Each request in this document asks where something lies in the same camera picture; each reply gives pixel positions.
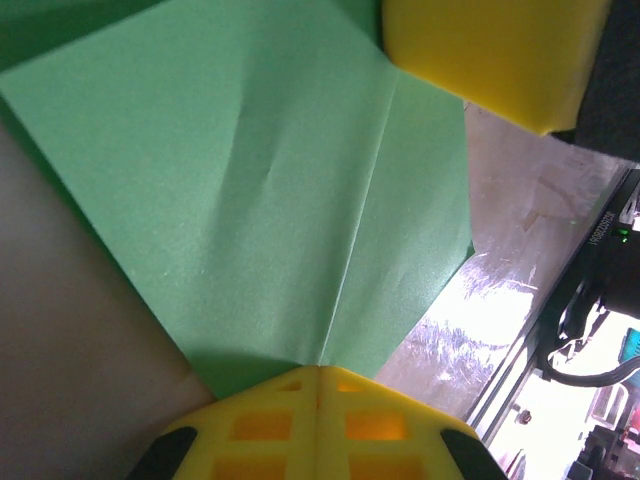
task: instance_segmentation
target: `rectangular hole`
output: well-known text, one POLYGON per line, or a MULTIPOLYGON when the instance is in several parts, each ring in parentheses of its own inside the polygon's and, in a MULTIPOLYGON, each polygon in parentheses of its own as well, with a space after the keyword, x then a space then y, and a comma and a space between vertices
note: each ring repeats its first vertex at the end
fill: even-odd
POLYGON ((244 413, 233 422, 231 440, 288 440, 293 413, 254 411, 244 413))
POLYGON ((355 383, 345 382, 344 380, 340 380, 338 382, 338 391, 339 392, 361 392, 362 387, 356 385, 355 383))
POLYGON ((351 480, 428 480, 422 461, 410 455, 349 455, 351 480))
POLYGON ((280 388, 281 392, 297 392, 302 389, 301 382, 292 382, 280 388))
POLYGON ((285 480, 287 463, 281 456, 220 457, 212 480, 285 480))
POLYGON ((355 411, 345 415, 350 440, 404 440, 408 438, 404 415, 394 411, 355 411))

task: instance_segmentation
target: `green paper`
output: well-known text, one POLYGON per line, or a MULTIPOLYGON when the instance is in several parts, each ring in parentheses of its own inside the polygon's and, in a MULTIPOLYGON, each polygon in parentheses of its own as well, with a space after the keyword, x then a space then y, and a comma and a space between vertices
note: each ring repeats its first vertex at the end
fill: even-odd
POLYGON ((467 257, 461 101, 389 63, 376 14, 172 0, 0 77, 219 396, 297 364, 374 375, 467 257))

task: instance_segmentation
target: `gray surface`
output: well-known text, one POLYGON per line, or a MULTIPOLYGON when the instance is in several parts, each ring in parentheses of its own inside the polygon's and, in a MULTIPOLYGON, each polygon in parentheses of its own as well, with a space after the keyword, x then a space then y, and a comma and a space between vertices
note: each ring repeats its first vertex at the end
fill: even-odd
MULTIPOLYGON (((463 416, 620 164, 467 111, 478 254, 378 379, 463 416)), ((211 401, 180 352, 0 130, 0 478, 121 478, 211 401)))
POLYGON ((3 128, 0 265, 0 478, 122 478, 211 401, 3 128))

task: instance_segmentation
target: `yellow foam block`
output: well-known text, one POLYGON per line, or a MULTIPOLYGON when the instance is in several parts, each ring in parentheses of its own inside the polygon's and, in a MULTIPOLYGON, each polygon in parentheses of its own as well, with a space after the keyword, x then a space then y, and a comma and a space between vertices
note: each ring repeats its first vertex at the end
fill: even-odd
POLYGON ((167 432, 197 436, 176 480, 463 480, 440 437, 463 422, 337 367, 301 367, 167 432))
POLYGON ((383 0, 400 68, 537 134, 575 127, 610 0, 383 0))

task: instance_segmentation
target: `black object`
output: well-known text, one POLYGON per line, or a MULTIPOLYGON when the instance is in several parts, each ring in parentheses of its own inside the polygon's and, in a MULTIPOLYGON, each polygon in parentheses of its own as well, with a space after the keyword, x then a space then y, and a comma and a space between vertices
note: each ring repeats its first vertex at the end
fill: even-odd
POLYGON ((596 445, 591 449, 589 458, 587 459, 585 466, 589 467, 593 471, 593 476, 597 477, 600 470, 604 465, 604 460, 607 457, 607 449, 602 445, 596 445))
POLYGON ((195 428, 182 427, 158 437, 129 473, 127 480, 171 480, 197 435, 195 428))
POLYGON ((543 306, 538 364, 547 378, 602 387, 640 369, 637 358, 611 372, 579 377, 556 371, 549 361, 555 352, 568 345, 579 347, 595 334, 606 318, 588 329, 587 317, 596 305, 640 317, 640 233, 632 229, 639 183, 640 170, 629 170, 543 306))
POLYGON ((576 128, 554 135, 640 162, 640 0, 613 0, 576 128))
POLYGON ((593 475, 593 471, 589 467, 581 464, 580 462, 573 462, 569 469, 569 473, 567 473, 566 480, 593 480, 594 478, 596 477, 593 475))
POLYGON ((477 438, 451 429, 440 436, 465 480, 509 480, 477 438))

